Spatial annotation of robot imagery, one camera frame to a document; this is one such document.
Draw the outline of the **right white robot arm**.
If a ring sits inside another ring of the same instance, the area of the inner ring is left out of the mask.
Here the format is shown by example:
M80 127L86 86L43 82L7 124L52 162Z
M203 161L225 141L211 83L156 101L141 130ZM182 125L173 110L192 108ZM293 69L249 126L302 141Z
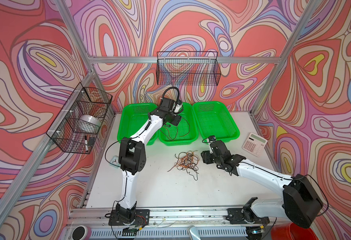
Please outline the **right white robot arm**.
M254 223L259 219L275 217L288 219L298 227L310 228L319 217L323 202L307 176L285 175L264 168L246 157L231 154L225 143L210 136L202 143L209 150L201 153L202 161L215 164L230 175L250 179L277 194L277 199L260 200L252 197L241 209L242 221Z

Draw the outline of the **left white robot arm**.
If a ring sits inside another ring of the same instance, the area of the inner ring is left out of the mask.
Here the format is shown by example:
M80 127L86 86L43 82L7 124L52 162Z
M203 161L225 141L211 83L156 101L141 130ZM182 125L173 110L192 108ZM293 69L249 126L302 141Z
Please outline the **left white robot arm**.
M147 120L142 127L131 137L120 141L118 163L122 170L122 195L115 205L116 215L120 219L129 223L135 219L137 176L146 164L147 143L166 123L177 126L182 110L181 100L163 97L159 106L147 114Z

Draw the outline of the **middle green plastic basket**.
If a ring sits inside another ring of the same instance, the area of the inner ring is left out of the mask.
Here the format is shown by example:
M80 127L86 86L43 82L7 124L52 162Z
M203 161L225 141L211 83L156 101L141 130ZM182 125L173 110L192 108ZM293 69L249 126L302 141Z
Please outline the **middle green plastic basket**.
M198 128L192 105L183 104L181 121L178 126L164 126L158 130L159 140L167 146L190 145L198 139Z

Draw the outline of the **green plastic basket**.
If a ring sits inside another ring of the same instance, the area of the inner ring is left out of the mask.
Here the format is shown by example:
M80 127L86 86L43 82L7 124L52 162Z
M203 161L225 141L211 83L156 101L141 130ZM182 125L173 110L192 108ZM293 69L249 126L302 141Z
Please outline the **green plastic basket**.
M117 140L129 138L135 134L146 121L148 113L157 108L153 103L131 104L124 107L117 133Z
M192 105L183 104L181 121L178 126L164 126L158 130L159 140L167 146L190 145L198 139L198 128Z
M240 131L226 106L221 102L200 102L192 105L198 130L203 139L215 136L224 143L236 140Z

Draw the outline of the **left green plastic basket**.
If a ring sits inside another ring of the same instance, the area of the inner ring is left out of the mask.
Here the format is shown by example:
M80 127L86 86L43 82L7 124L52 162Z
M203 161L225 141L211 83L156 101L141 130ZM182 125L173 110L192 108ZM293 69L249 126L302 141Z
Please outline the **left green plastic basket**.
M129 138L135 134L146 121L148 113L157 108L153 103L131 104L124 107L117 133L117 140Z

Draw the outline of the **right green plastic basket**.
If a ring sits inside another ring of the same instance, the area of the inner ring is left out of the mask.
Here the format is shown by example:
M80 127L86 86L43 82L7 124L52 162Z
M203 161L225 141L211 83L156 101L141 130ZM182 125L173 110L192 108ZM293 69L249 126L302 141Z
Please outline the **right green plastic basket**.
M215 136L224 143L236 140L240 131L226 106L221 102L200 102L192 105L198 130L203 139Z

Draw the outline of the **white pink calculator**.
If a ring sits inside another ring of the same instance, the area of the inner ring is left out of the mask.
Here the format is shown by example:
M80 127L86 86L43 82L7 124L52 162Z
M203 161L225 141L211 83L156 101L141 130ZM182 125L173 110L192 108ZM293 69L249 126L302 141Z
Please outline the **white pink calculator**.
M257 157L260 157L267 144L267 140L255 133L250 133L246 138L242 148Z

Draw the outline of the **small green alarm clock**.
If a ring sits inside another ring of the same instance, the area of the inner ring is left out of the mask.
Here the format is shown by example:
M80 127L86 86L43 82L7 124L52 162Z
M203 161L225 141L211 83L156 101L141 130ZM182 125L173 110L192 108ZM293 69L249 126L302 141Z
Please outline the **small green alarm clock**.
M120 163L118 162L118 156L113 156L108 163L113 167L120 168Z

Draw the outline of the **red bucket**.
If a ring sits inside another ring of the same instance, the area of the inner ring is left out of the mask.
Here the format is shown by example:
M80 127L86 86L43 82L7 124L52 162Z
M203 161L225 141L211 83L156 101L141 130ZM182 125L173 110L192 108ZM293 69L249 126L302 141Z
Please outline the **red bucket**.
M311 229L304 229L294 223L281 224L271 230L272 240L316 240Z

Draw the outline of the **grey round speaker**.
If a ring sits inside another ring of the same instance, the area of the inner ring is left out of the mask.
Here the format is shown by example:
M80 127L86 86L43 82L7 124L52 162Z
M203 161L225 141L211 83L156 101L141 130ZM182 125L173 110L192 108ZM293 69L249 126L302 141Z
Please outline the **grey round speaker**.
M89 230L86 226L78 226L71 233L72 240L87 240Z

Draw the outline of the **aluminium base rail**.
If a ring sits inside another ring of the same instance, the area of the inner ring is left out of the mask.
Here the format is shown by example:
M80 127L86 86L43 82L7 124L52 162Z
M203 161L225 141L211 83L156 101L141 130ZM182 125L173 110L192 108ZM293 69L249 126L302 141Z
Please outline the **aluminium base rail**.
M239 218L239 206L137 209L134 223L122 223L111 209L74 210L60 239L71 240L78 226L88 240L272 240L271 230L283 219L268 217L255 223Z

